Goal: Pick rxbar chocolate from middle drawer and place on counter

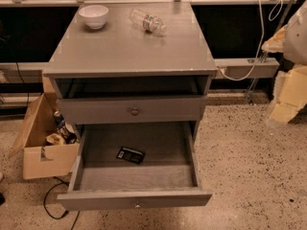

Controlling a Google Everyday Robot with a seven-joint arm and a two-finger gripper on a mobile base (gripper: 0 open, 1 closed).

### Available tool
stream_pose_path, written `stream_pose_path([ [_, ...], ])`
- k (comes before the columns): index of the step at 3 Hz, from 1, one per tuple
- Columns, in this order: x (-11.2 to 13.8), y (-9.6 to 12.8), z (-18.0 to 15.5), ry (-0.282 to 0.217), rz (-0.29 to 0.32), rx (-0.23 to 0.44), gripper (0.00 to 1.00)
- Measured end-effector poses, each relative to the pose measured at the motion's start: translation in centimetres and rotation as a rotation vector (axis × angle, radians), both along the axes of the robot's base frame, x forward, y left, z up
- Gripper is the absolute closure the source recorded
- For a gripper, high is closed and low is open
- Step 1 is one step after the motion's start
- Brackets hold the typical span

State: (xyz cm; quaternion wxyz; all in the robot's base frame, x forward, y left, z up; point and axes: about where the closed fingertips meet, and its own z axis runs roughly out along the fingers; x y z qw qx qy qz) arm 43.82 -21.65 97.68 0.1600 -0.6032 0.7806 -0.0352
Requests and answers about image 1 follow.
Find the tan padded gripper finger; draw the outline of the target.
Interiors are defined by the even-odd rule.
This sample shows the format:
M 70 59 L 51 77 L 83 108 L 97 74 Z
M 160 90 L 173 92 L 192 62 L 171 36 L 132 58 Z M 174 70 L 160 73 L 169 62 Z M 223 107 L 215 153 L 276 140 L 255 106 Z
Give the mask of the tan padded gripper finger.
M 284 51 L 285 29 L 279 29 L 270 39 L 264 42 L 262 50 L 268 53 L 282 53 Z
M 270 121 L 287 124 L 307 104 L 307 66 L 296 64 L 275 78 L 273 100 L 268 108 Z

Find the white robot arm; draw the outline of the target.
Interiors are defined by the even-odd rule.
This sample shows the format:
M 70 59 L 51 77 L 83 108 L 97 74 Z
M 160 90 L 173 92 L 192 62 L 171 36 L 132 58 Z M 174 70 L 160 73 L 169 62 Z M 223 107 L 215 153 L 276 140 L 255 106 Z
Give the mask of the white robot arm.
M 262 50 L 282 53 L 294 64 L 287 73 L 278 72 L 268 109 L 270 122 L 287 124 L 307 104 L 307 1 L 263 44 Z

